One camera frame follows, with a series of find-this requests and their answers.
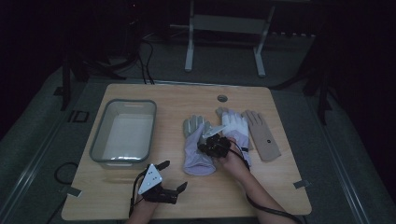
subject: white glove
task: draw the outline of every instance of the white glove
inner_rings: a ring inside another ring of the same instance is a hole
[[[235,139],[236,147],[242,150],[245,160],[251,166],[248,155],[248,121],[231,109],[222,108],[221,110],[221,124],[226,126],[222,131],[223,135]]]

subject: gray glove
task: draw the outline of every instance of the gray glove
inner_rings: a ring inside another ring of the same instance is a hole
[[[183,122],[183,133],[186,137],[184,161],[184,172],[189,175],[210,175],[216,171],[212,159],[198,150],[199,144],[204,144],[205,139],[202,137],[208,129],[210,122],[205,121],[202,116],[193,115],[190,119]]]

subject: beige glove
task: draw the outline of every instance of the beige glove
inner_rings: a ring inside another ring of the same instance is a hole
[[[250,134],[262,161],[272,161],[279,157],[279,148],[262,114],[246,110],[242,116],[247,119]]]

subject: white table leg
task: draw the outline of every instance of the white table leg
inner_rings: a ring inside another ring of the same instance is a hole
[[[257,47],[253,48],[254,59],[256,60],[257,72],[259,77],[265,77],[264,64],[262,62],[262,47],[264,46],[265,38],[268,35],[268,30],[270,28],[271,19],[274,15],[275,7],[271,7],[270,13],[268,14],[268,19],[264,26],[262,27],[262,38]]]
[[[192,70],[192,59],[194,56],[194,1],[190,0],[190,25],[189,25],[189,45],[187,46],[186,64],[184,70],[190,72]]]

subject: forearm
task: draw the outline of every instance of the forearm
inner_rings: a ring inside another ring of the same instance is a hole
[[[125,224],[147,224],[151,220],[155,209],[157,208],[157,203],[149,203],[142,201],[134,207],[129,219]]]
[[[246,174],[243,178],[238,179],[244,188],[247,196],[256,204],[285,212],[285,209],[275,201],[275,199],[262,187],[260,182],[251,173]],[[256,208],[257,217],[260,223],[292,223],[295,222],[287,217],[267,213]]]

